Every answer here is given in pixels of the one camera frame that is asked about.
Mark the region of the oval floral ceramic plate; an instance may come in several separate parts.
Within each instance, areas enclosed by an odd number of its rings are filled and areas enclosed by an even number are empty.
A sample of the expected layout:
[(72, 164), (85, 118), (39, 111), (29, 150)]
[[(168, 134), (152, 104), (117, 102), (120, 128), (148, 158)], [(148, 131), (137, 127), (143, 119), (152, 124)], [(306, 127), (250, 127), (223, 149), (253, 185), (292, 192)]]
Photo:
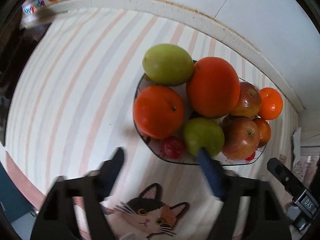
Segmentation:
[(133, 102), (139, 136), (159, 158), (196, 165), (200, 149), (223, 165), (244, 165), (264, 150), (253, 118), (233, 116), (246, 82), (230, 63), (205, 57), (185, 83), (169, 87), (143, 75)]

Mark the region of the small mandarin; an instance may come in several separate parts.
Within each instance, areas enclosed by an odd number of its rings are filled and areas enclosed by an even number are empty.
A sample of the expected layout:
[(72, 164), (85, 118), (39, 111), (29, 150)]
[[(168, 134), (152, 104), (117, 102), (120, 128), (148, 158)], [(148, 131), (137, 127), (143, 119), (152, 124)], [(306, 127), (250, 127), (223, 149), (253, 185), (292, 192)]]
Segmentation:
[(169, 87), (149, 86), (137, 96), (133, 118), (144, 135), (153, 139), (165, 139), (176, 133), (183, 123), (182, 98)]

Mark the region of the dark small orange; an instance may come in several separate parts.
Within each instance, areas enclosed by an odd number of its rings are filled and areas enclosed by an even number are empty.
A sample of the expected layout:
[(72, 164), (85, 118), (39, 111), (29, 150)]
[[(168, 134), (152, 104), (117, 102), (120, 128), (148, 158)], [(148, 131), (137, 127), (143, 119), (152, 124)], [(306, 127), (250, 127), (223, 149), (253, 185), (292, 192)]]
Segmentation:
[(271, 128), (268, 122), (262, 118), (254, 118), (252, 121), (255, 122), (258, 127), (260, 137), (258, 148), (261, 148), (269, 142), (271, 138)]

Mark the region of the white paper on black device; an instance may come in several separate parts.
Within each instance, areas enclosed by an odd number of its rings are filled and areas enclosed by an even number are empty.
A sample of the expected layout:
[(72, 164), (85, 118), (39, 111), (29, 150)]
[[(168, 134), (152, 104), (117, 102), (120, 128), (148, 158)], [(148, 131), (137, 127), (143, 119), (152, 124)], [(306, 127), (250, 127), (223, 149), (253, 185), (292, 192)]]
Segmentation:
[(291, 144), (292, 144), (292, 161), (296, 162), (300, 160), (301, 156), (301, 133), (302, 133), (302, 128), (298, 127), (293, 135), (291, 136)]

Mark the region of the striped cat tablecloth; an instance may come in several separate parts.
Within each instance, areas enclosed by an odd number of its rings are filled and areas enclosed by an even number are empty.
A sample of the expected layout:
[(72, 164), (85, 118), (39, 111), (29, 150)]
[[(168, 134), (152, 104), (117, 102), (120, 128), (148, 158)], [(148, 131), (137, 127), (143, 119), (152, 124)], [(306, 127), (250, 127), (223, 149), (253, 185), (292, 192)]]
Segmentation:
[(207, 237), (222, 204), (201, 170), (157, 158), (133, 125), (142, 59), (159, 43), (176, 44), (195, 60), (223, 58), (242, 79), (273, 86), (231, 48), (175, 21), (136, 11), (69, 12), (51, 24), (34, 50), (9, 110), (5, 168), (34, 207), (41, 207), (57, 176), (83, 176), (124, 147), (125, 164), (104, 201), (107, 209), (158, 183), (165, 204), (190, 205), (174, 226), (175, 239)]

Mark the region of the black gas stove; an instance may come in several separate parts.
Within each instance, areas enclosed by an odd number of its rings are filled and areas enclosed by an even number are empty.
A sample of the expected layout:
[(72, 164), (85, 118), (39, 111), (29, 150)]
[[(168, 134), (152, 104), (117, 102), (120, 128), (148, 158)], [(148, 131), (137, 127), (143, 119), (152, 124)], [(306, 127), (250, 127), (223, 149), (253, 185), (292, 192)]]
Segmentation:
[(1, 36), (1, 143), (5, 144), (6, 128), (12, 97), (29, 57), (44, 37), (49, 24), (22, 28), (22, 9), (10, 20)]

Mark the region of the small red cherry tomato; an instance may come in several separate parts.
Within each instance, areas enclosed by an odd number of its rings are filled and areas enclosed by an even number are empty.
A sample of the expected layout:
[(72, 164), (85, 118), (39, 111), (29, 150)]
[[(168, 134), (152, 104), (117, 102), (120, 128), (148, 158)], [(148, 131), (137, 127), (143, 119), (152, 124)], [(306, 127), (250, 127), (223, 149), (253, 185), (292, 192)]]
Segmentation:
[(179, 137), (165, 138), (162, 144), (164, 156), (170, 159), (181, 159), (187, 151), (184, 140)]

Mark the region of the brown apple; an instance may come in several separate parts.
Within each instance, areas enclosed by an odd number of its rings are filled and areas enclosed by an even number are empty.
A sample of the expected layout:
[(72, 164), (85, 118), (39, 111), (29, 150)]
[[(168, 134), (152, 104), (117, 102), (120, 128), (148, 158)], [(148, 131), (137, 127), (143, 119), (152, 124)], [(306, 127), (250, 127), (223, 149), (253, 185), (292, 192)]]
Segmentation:
[(239, 100), (230, 115), (252, 119), (257, 116), (260, 109), (261, 96), (259, 91), (251, 83), (240, 82)]
[(225, 143), (221, 152), (228, 159), (244, 160), (258, 148), (260, 135), (251, 119), (235, 118), (223, 127), (223, 132)]

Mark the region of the large orange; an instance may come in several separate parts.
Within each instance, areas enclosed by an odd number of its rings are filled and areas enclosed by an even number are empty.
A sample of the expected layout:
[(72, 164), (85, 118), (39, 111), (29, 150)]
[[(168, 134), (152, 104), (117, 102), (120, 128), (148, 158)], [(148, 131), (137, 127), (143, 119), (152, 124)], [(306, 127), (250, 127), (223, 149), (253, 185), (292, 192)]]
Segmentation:
[(204, 57), (194, 64), (194, 73), (185, 91), (193, 110), (207, 118), (221, 118), (236, 106), (240, 81), (226, 60)]

